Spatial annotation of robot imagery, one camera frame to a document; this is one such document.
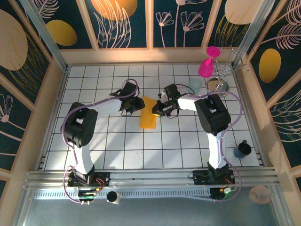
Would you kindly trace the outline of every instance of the white tile floor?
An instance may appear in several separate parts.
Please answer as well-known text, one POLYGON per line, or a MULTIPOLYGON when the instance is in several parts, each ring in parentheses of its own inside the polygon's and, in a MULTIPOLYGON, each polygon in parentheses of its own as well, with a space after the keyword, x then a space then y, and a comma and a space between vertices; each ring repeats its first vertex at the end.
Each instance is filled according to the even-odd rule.
MULTIPOLYGON (((63 118, 75 101, 94 102, 106 98, 121 88, 127 78, 134 78, 140 87, 140 96, 153 99, 172 83, 189 84, 198 76, 199 65, 118 65, 74 66, 66 84, 47 159, 45 170, 63 170, 74 165, 74 156, 63 143, 60 127, 63 118)), ((238 95, 233 76, 224 78, 230 91, 238 95)), ((200 93, 206 93, 204 79, 200 93)), ((186 88, 179 88, 181 93, 186 88)), ((232 97, 223 99, 233 122, 239 114, 239 105, 232 97)), ((95 134, 90 142, 91 158, 97 170, 161 169, 207 167, 209 144, 207 134, 193 111, 183 110, 175 119, 157 118, 156 129, 141 129, 140 111, 122 117, 119 113, 97 120, 95 134)), ((246 117, 226 133, 226 158, 235 166, 258 166, 257 154, 246 117), (233 148, 242 140, 252 146, 252 153, 244 159, 233 155, 233 148)))

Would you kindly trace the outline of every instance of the metal frame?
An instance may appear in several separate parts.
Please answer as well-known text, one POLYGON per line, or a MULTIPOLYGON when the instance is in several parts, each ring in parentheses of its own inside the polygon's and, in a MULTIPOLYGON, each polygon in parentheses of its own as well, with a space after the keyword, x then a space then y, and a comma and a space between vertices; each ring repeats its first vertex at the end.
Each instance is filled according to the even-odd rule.
MULTIPOLYGON (((256 37, 257 33, 259 32, 259 30, 261 29, 261 27, 265 21, 266 15, 269 13, 269 10, 272 9, 274 3, 275 3, 275 0, 262 1, 262 4, 260 5, 259 10, 258 10, 254 20, 250 24, 248 30, 246 31, 246 34, 244 35, 244 37, 238 47, 237 54, 240 57, 243 57, 246 54, 246 52, 248 51, 248 49, 250 48, 254 38, 256 37)), ((236 57, 234 59, 233 67, 238 68, 238 65, 239 65, 239 57, 236 57)))
POLYGON ((66 83, 67 83, 67 80, 68 80, 68 77, 69 77, 69 73, 70 73, 70 67, 67 67, 66 71, 62 75, 62 78, 61 78, 61 81, 60 81, 60 86, 59 86, 59 89, 58 89, 57 95, 56 95, 57 98, 56 98, 56 100, 53 104, 53 108, 52 108, 52 111, 51 111, 51 114, 50 114, 50 119, 49 119, 49 122, 48 122, 48 125, 47 125, 47 131, 46 131, 45 136, 43 138, 43 143, 42 143, 42 146, 41 146, 41 152, 39 153, 39 157, 38 157, 39 161, 37 161, 36 165, 35 165, 36 170, 40 169, 41 159, 43 158, 43 155, 46 153, 47 147, 50 143, 52 130, 55 126, 55 117, 56 117, 58 111, 60 110, 60 103, 61 103, 61 100, 63 98, 63 93, 64 93, 64 89, 65 89, 65 86, 66 86, 66 83))

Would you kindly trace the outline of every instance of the mug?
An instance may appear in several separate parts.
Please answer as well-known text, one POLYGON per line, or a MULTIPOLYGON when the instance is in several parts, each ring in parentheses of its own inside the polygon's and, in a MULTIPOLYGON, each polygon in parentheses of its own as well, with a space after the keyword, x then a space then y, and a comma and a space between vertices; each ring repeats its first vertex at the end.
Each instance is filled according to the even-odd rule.
POLYGON ((251 147, 243 140, 236 148, 234 148, 234 155, 237 158, 243 159, 251 153, 251 147))

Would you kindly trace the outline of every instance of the yellow circle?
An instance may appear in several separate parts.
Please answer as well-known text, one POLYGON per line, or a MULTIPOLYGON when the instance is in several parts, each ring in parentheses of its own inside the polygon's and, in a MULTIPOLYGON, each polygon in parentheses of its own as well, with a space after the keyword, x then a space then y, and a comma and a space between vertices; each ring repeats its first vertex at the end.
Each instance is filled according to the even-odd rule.
POLYGON ((19 70, 27 58, 26 33, 19 22, 0 9, 0 65, 11 71, 19 70))
MULTIPOLYGON (((249 24, 253 21, 264 0, 227 0, 225 4, 225 16, 232 24, 249 24)), ((265 18, 272 10, 270 7, 265 18)))
POLYGON ((277 50, 270 48, 264 51, 259 62, 259 77, 265 83, 273 81, 279 73, 281 55, 277 50))
POLYGON ((75 30, 63 20, 49 21, 46 27, 57 44, 72 46, 77 41, 75 30))
POLYGON ((116 20, 118 16, 116 3, 119 5, 121 12, 122 8, 127 12, 130 17, 137 9, 137 0, 91 0, 96 11, 103 17, 109 20, 116 20))

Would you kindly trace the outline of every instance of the flower illustration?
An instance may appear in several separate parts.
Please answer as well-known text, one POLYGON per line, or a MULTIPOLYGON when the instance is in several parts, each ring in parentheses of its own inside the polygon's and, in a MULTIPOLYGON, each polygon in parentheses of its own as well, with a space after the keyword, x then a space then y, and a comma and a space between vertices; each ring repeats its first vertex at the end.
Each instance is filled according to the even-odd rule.
POLYGON ((7 96, 6 100, 3 94, 0 94, 0 122, 8 122, 11 107, 13 105, 13 98, 7 96))
POLYGON ((175 0, 179 6, 204 3, 207 0, 175 0))
POLYGON ((202 11, 199 13, 191 12, 187 17, 187 11, 181 13, 181 22, 184 30, 183 47, 185 47, 186 32, 203 29, 205 23, 202 23, 202 11))
MULTIPOLYGON (((2 123, 6 123, 8 122, 9 124, 21 129, 21 130, 25 130, 23 129, 22 127, 20 126, 17 126, 15 125, 14 123, 12 123, 10 120, 9 120, 9 114, 11 112, 11 109, 12 109, 12 106, 13 106, 13 98, 10 96, 10 95, 7 95, 6 99, 4 97, 4 95, 1 93, 0 94, 0 122, 2 123)), ((2 135, 5 135, 9 138, 12 138, 14 140, 17 140, 17 141, 20 141, 21 142, 21 139, 20 138, 17 138, 13 135, 10 135, 8 133, 5 133, 3 131, 0 130, 0 134, 2 135)), ((4 154, 4 155, 15 155, 15 154, 6 154, 6 153, 0 153, 0 154, 4 154)))
POLYGON ((158 13, 156 13, 156 18, 157 18, 157 21, 159 23, 160 30, 161 30, 161 38, 162 38, 163 47, 165 47, 162 27, 174 24, 174 20, 172 20, 173 17, 171 16, 170 12, 168 12, 168 13, 164 12, 162 14, 161 14, 161 12, 158 12, 158 13))
POLYGON ((177 3, 178 7, 177 7, 176 16, 175 16, 174 47, 177 47, 177 22, 178 22, 178 16, 179 16, 179 8, 180 8, 180 6, 199 4, 199 3, 204 3, 206 1, 207 0, 175 0, 175 2, 177 3))

